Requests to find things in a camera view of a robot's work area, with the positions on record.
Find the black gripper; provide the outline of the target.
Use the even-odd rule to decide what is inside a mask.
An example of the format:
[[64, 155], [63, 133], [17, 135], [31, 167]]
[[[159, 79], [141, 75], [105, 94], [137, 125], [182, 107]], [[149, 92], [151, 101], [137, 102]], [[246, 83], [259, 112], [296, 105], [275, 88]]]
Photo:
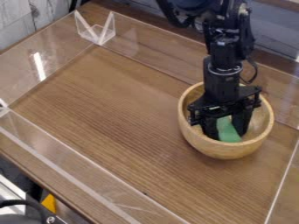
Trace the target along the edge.
[[204, 135], [219, 140], [218, 119], [232, 116], [232, 125], [243, 137], [248, 131], [252, 111], [260, 106], [262, 87], [240, 86], [243, 65], [220, 70], [212, 66], [211, 57], [203, 60], [203, 95], [187, 110], [191, 126], [200, 125]]

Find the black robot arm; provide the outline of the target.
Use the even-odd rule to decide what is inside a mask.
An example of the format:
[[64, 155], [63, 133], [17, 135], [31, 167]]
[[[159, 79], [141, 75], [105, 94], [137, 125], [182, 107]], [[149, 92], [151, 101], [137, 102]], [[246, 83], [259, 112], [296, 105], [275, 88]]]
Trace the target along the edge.
[[159, 8], [179, 28], [202, 22], [208, 56], [203, 60], [203, 95], [187, 106], [190, 125], [220, 139], [218, 121], [230, 117], [239, 136], [248, 131], [262, 87], [242, 77], [243, 63], [251, 62], [255, 47], [251, 9], [247, 0], [156, 0]]

